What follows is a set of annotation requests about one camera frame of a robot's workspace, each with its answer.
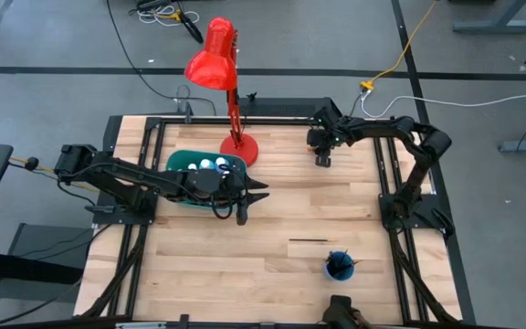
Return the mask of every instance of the desk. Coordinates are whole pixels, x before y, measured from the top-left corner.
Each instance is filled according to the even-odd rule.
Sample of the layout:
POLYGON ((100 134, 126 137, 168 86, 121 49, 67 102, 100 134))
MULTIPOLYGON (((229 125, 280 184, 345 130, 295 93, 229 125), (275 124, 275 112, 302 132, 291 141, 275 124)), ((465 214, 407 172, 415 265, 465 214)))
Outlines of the desk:
MULTIPOLYGON (((11 146, 0 145, 0 181, 5 173, 12 151, 11 146)), ((72 267, 78 266, 79 258, 75 257, 77 250, 74 250, 71 255, 65 254, 47 261, 37 260, 42 256, 41 252, 25 258, 14 256, 31 250, 45 249, 54 241, 72 239, 75 236, 75 231, 80 231, 80 229, 29 227, 21 224, 9 253, 7 255, 0 254, 0 299, 45 301, 58 296, 67 289, 63 285, 50 285, 51 282, 64 284, 76 282, 82 274, 82 266, 79 268, 72 267)), ((84 249, 84 247, 80 248, 79 252, 83 254, 84 249)))
MULTIPOLYGON (((122 118, 115 157, 137 163, 145 120, 122 118)), ((168 124, 159 170, 176 150, 217 152, 228 130, 224 124, 168 124)), ((244 227, 234 217, 219 220, 208 210, 160 198, 145 245, 135 320, 178 321, 187 313, 192 322, 315 324, 330 296, 343 294, 372 323, 402 322, 377 202, 381 190, 373 140, 333 151, 327 169, 314 165, 307 131, 307 126, 247 124, 246 133, 259 144, 249 175, 268 184, 270 196, 249 208, 244 227), (345 249, 360 261, 354 276, 347 282, 327 280, 323 260, 330 250, 345 249)), ((414 161, 404 149, 397 145, 407 177, 414 161)), ((391 177, 392 170, 387 167, 391 177)), ((392 179, 390 185, 395 190, 392 179)), ((113 226, 90 247, 75 314, 92 305, 114 274, 122 231, 113 226)), ((449 313, 461 318, 441 234, 414 229, 414 237, 426 284, 449 313)), ((406 282, 416 319, 413 287, 406 282)), ((124 311, 126 291, 121 289, 118 313, 124 311)))

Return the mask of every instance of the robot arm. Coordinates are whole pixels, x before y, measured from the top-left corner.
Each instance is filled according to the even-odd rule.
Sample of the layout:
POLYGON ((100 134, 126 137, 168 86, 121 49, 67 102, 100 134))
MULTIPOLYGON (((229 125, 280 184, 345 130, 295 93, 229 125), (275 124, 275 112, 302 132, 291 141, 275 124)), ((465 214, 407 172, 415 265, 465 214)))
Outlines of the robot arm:
POLYGON ((447 134, 429 125, 415 122, 404 116, 391 120, 365 120, 342 116, 336 106, 316 112, 314 119, 323 129, 308 131, 308 145, 316 154, 316 165, 330 167, 331 150, 346 143, 354 143, 369 137, 394 137, 403 142, 407 151, 415 158, 416 165, 411 174, 394 195, 394 212, 408 218, 421 195, 421 184, 429 169, 439 160, 452 144, 447 134), (416 144, 413 133, 424 136, 416 144))
POLYGON ((214 169, 158 172, 114 158, 111 153, 99 152, 91 145, 64 145, 54 172, 59 182, 89 183, 136 213, 154 212, 152 196, 206 207, 236 205, 238 225, 247 222, 250 204, 268 196, 268 193, 247 192, 267 187, 247 173, 233 171, 223 177, 214 169))

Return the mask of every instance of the pen holder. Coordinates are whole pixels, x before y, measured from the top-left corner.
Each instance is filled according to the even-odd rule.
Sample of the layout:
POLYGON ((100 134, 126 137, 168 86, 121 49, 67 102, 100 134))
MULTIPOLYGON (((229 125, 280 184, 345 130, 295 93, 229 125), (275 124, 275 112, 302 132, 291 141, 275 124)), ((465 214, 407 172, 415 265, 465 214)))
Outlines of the pen holder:
POLYGON ((347 281, 354 274, 354 260, 345 251, 331 251, 324 265, 324 274, 335 281, 347 281))

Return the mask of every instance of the gray floor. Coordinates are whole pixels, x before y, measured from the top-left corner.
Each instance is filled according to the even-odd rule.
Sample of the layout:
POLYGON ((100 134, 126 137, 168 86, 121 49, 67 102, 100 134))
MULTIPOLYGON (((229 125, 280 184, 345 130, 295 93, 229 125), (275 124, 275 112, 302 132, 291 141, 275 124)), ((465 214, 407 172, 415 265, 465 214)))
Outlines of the gray floor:
MULTIPOLYGON (((111 1, 123 41, 136 65, 180 68, 200 48, 180 27, 141 24, 127 16, 130 0, 111 1)), ((407 28, 413 30, 429 6, 403 0, 407 28)), ((517 73, 526 59, 525 36, 461 36, 453 20, 474 20, 494 7, 440 2, 417 35, 419 71, 517 73)), ((226 0, 193 2, 205 33, 214 16, 231 17, 240 32, 239 67, 271 69, 386 69, 400 51, 388 1, 226 0), (265 11, 267 15, 256 14, 265 11)), ((520 13, 526 18, 526 8, 520 13)), ((121 53, 102 0, 15 0, 0 26, 0 66, 121 67, 121 53)), ((405 70, 405 64, 399 68, 405 70)), ((179 76, 149 76, 158 90, 174 93, 188 83, 179 76)), ((240 78, 241 95, 330 96, 348 112, 360 78, 240 78)), ((526 82, 421 80, 428 98, 490 101, 526 93, 526 82)), ((220 92, 190 86, 195 96, 212 99, 226 112, 220 92)), ((367 102, 379 112, 398 95, 411 95, 408 80, 382 79, 367 102)), ((198 114, 211 109, 193 104, 198 114)), ((175 104, 154 95, 135 76, 0 74, 0 143, 14 155, 37 156, 53 165, 63 143, 100 146, 112 114, 173 111, 175 104)), ((526 328, 526 154, 499 154, 504 140, 526 129, 526 100, 487 108, 427 105, 431 122, 454 144, 442 169, 457 226, 470 294, 479 324, 526 328)), ((391 114, 416 116, 412 101, 399 101, 391 114)), ((43 177, 10 168, 0 185, 0 252, 6 252, 20 222, 88 227, 84 204, 67 197, 43 177)), ((5 301, 0 318, 33 303, 5 301)), ((57 304, 23 321, 67 318, 70 304, 57 304)))

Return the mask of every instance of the wooden table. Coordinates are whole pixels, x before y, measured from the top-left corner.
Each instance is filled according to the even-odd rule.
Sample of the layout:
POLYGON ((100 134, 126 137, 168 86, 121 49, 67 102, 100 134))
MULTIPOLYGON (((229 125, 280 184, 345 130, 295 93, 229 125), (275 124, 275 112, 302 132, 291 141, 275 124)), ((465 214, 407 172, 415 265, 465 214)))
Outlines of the wooden table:
MULTIPOLYGON (((137 163, 145 119, 123 117, 116 157, 137 163)), ((228 130, 226 125, 167 125, 159 169, 176 150, 217 152, 228 130)), ((208 210, 160 199, 145 246, 135 320, 177 321, 187 313, 193 322, 315 324, 330 296, 342 294, 374 324, 402 322, 377 203, 381 190, 373 140, 334 150, 327 169, 314 165, 307 131, 306 126, 247 126, 259 145, 249 175, 268 184, 270 196, 249 208, 243 227, 234 216, 219 220, 208 210), (328 280, 322 273, 328 252, 346 249, 360 261, 354 276, 328 280)), ((397 150, 406 178, 413 157, 400 143, 397 150)), ((387 171, 392 177, 391 167, 387 171)), ((90 247, 75 314, 92 305, 115 272, 122 230, 107 229, 90 247)), ((441 234, 414 229, 414 236, 424 281, 448 312, 461 318, 441 234)), ((413 286, 405 280, 416 319, 413 286)), ((121 289, 121 313, 127 284, 121 289)))

